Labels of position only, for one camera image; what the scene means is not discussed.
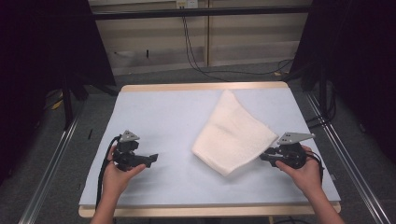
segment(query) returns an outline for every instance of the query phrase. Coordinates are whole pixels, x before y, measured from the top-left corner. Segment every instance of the wire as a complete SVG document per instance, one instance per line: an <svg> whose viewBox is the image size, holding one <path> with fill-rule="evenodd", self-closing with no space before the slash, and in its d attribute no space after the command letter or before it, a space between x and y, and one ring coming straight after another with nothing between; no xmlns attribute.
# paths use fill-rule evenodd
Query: wire
<svg viewBox="0 0 396 224"><path fill-rule="evenodd" d="M183 26L184 26L184 36L185 36L185 39L186 39L187 58L188 58L188 60L189 60L190 66L191 66L195 71L198 71L198 72L202 73L202 74L205 75L206 77L211 77L211 78L215 78L215 79L218 79L218 80L221 80L221 81L227 81L227 82L229 82L228 80L225 80L225 79L222 79L222 78L219 78L219 77L212 77L212 76L210 76L209 74L210 74L210 73L234 73L234 74L246 74L246 75L255 75L255 76L270 75L270 74L273 74L273 73L275 73L275 72L279 72L279 71L281 72L281 70L282 70L283 68L285 68L285 67L286 67L287 65L289 65L291 62L293 62L293 59L282 60L282 61L278 62L278 64L277 64L277 69L276 69L276 70L269 71L269 72L265 72L265 73L251 73L251 72L226 71L226 70L204 71L204 70L202 70L202 68L200 68L200 67L198 66L198 64L197 64L197 62L196 62L196 60L195 60L195 56L194 56L194 54L193 54L193 52L192 52L191 41L190 41L190 35L189 35L189 27L187 26L186 18L185 18L185 17L182 17L182 19L183 19ZM191 56L192 56L192 59L193 59L193 62L194 62L194 64L195 64L195 66L194 66L194 65L192 64L192 62L191 62L190 54L189 54L189 49L190 49Z"/></svg>
<svg viewBox="0 0 396 224"><path fill-rule="evenodd" d="M322 183L322 181L323 181L323 170L324 170L322 160L321 160L320 156L317 153L312 152L312 151L310 153L312 153L312 155L308 154L308 153L305 153L305 154L306 154L307 157L314 159L318 163L318 165L319 165L320 183Z"/></svg>
<svg viewBox="0 0 396 224"><path fill-rule="evenodd" d="M321 121L320 123L309 126L308 129L313 129L313 128L317 128L322 125L326 125L326 124L330 123L335 118L335 114L337 111L335 97L336 97L336 90L335 90L335 87L332 85L332 97L330 99L329 108L327 109L327 114L330 116L328 116L326 118L325 116L320 114L318 116L313 117L312 119L306 119L305 122L307 122L307 123L312 122L316 119L324 119L324 121Z"/></svg>
<svg viewBox="0 0 396 224"><path fill-rule="evenodd" d="M195 60L195 56L194 53L192 52L192 47L191 47L191 42L190 42L190 36L189 36L189 28L187 27L187 22L186 22L186 18L182 17L183 19L183 25L184 25L184 36L185 36L185 40L186 40L186 53L187 53L187 59L189 60L190 66L191 68L193 68L195 71L200 72L201 74L203 74L206 77L211 77L220 81L225 81L225 82L229 82L228 80L219 78L219 77L212 77L210 75L208 75L206 72L202 71L201 68L198 66L196 60ZM191 59L190 59L190 54L189 54L189 46L190 46L190 52L191 52L191 56L193 58L193 61L195 63L195 66L192 65Z"/></svg>
<svg viewBox="0 0 396 224"><path fill-rule="evenodd" d="M103 159L102 167L100 169L100 173L99 173L99 176L98 176L98 188L97 188L97 192L96 192L96 206L95 206L95 209L98 207L99 202L100 202L100 200L102 198L103 175L105 174L105 169L106 169L108 163L110 162L107 159L108 154L110 153L110 149L113 146L113 143L115 141L119 141L119 140L120 140L120 136L114 137L114 139L111 140L110 145L107 148L107 152L106 152L105 158Z"/></svg>

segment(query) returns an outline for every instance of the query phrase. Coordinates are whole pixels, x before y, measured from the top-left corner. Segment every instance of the metal rod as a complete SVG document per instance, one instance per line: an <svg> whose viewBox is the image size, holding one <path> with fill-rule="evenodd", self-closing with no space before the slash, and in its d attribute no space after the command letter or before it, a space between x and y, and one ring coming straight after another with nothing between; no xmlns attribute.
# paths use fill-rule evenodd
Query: metal rod
<svg viewBox="0 0 396 224"><path fill-rule="evenodd" d="M317 98L312 94L308 93L306 95L309 104L311 104L314 112L319 116L320 109ZM323 130L329 137L329 140L332 142L332 146L334 147L336 153L338 154L341 162L344 164L346 171L349 174L352 182L354 183L356 189L358 190L361 198L369 209L370 213L377 224L390 224L390 220L385 213L384 208L382 207L380 201L375 196L374 192L362 176L355 162L350 157L346 147L338 136L337 132L333 128L330 123L323 124Z"/></svg>
<svg viewBox="0 0 396 224"><path fill-rule="evenodd" d="M62 160L64 153L67 150L67 146L73 136L74 130L77 127L79 117L82 114L82 109L85 102L81 102L77 106L76 116L74 117L72 123L69 125L67 130L64 130L62 138L56 147L54 154L49 162L46 172L43 174L40 183L38 184L33 197L26 206L19 224L33 224L38 216L41 206L50 190L50 183L55 177L56 171Z"/></svg>
<svg viewBox="0 0 396 224"><path fill-rule="evenodd" d="M92 16L94 17L95 20L101 21L101 20L144 19L144 18L307 13L312 11L313 9L314 8L311 6L187 8L187 9L166 9L166 10L148 10L148 11L93 12Z"/></svg>

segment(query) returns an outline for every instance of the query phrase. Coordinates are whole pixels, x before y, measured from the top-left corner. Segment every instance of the human hand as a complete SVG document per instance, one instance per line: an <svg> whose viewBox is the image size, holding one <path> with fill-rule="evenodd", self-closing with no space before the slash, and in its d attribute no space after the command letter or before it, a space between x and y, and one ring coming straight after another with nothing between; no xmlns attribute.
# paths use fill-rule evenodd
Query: human hand
<svg viewBox="0 0 396 224"><path fill-rule="evenodd" d="M113 152L115 149L116 146L113 146L108 153L107 159L110 162L105 169L103 178L103 195L112 195L119 198L128 186L129 180L142 172L146 168L146 165L140 164L129 171L123 172L114 164Z"/></svg>
<svg viewBox="0 0 396 224"><path fill-rule="evenodd" d="M308 154L312 154L310 147L303 146ZM292 179L294 184L303 192L305 196L310 193L322 190L319 174L319 164L312 158L307 157L305 165L300 169L293 169L282 161L276 161L276 166Z"/></svg>

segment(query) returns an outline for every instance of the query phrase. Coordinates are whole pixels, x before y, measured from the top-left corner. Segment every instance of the wall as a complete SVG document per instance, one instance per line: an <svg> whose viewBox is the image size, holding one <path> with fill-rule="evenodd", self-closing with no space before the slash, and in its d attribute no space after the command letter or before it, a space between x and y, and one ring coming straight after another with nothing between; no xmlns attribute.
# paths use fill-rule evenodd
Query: wall
<svg viewBox="0 0 396 224"><path fill-rule="evenodd" d="M90 1L93 12L173 9L177 5L176 1L141 2ZM310 0L198 1L199 7L310 4ZM194 58L199 66L277 62L293 58L306 16L301 13L187 18ZM98 21L97 26L114 75L190 67L181 18Z"/></svg>

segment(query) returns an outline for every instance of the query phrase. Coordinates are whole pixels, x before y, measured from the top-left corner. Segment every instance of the gray carpet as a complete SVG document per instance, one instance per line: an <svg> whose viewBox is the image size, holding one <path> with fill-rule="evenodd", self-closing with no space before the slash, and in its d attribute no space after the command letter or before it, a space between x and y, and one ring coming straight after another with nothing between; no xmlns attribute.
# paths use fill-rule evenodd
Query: gray carpet
<svg viewBox="0 0 396 224"><path fill-rule="evenodd" d="M229 70L264 73L277 69L277 63L223 66L211 70ZM226 81L271 81L280 77L270 75L243 75L236 73L210 73ZM219 79L207 77L192 69L157 72L150 74L131 74L116 77L117 90L127 84L149 83L188 83L217 82ZM306 119L315 116L311 105L302 92L299 80L289 83L294 97ZM84 189L86 176L91 167L96 149L99 146L106 125L111 116L116 97L103 94L92 88L89 99L83 106L83 112L74 135L67 147L55 178L42 204L35 223L89 223L78 215L78 201ZM349 111L342 99L337 99L337 114L332 121L346 148L356 162L362 175L369 183L382 203L389 219L396 222L396 166L378 149L375 140L363 133L360 123ZM41 176L47 168L53 150L63 133L64 112L62 108L46 110L40 126L32 139L30 150L22 156L13 176L0 187L0 223L18 223L32 197ZM344 165L340 162L326 133L320 128L312 130L316 143L325 160L329 172L336 179L334 184L341 196L341 216L346 223L375 223L364 201L357 192ZM314 216L293 217L309 223L317 223ZM275 221L288 217L275 217ZM223 218L221 223L267 223L267 217ZM202 223L200 218L121 218L118 223Z"/></svg>

